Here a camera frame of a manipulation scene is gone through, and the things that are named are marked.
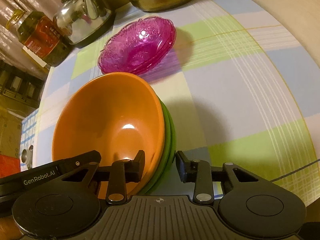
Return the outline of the left hand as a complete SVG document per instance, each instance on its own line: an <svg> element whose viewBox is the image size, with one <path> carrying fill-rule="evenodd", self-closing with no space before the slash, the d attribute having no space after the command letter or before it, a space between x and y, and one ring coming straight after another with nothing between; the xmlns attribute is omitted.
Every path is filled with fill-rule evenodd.
<svg viewBox="0 0 320 240"><path fill-rule="evenodd" d="M12 216L0 218L0 240L20 239L22 234Z"/></svg>

